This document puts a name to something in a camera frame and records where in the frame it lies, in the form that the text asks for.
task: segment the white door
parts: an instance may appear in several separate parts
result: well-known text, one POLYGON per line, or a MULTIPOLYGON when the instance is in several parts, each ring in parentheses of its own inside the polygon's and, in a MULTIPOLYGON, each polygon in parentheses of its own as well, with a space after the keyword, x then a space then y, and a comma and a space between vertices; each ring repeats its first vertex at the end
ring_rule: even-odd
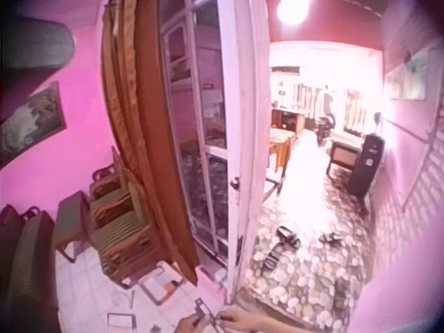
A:
POLYGON ((161 22, 166 92, 191 229, 227 267, 231 302, 245 266, 244 244, 251 243, 246 236, 251 205, 262 202, 262 196, 252 201, 251 191, 253 164, 259 158, 264 171, 268 153, 268 134, 260 148, 255 135, 258 120, 270 123, 269 78, 266 110, 258 116, 249 1, 161 1, 161 22))

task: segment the painting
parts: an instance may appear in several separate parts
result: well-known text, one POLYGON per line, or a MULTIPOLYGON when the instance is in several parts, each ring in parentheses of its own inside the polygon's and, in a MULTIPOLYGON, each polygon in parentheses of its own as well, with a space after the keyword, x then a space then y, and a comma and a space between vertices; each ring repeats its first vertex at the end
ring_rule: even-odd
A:
POLYGON ((65 129, 58 83, 34 92, 0 125, 0 169, 46 138, 65 129))
POLYGON ((384 95, 388 99, 401 99, 404 86, 405 67, 401 65, 384 78, 384 95))
POLYGON ((424 101, 427 78, 427 50, 415 54, 405 65, 403 99, 424 101))

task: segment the door handle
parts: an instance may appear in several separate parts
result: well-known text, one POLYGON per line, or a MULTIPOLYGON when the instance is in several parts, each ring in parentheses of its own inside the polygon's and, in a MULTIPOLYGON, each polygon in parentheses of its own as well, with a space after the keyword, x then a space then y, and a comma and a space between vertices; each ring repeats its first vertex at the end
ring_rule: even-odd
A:
POLYGON ((239 177, 234 177, 234 180, 230 181, 230 186, 236 191, 239 191, 239 189, 241 188, 239 177))

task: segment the sofa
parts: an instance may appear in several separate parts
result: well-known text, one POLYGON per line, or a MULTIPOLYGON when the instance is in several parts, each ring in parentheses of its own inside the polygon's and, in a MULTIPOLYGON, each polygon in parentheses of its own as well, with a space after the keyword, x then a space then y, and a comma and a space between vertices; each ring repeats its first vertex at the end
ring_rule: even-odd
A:
POLYGON ((0 213, 0 327, 2 332, 60 333, 54 222, 36 209, 0 213))

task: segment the black speaker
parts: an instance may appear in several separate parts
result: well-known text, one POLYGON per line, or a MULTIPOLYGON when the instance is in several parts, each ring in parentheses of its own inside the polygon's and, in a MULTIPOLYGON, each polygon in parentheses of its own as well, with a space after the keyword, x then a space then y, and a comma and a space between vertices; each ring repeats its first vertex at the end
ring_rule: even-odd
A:
POLYGON ((358 198, 366 196, 382 159, 385 141, 376 134, 366 135, 362 150, 348 181, 347 191, 358 198))

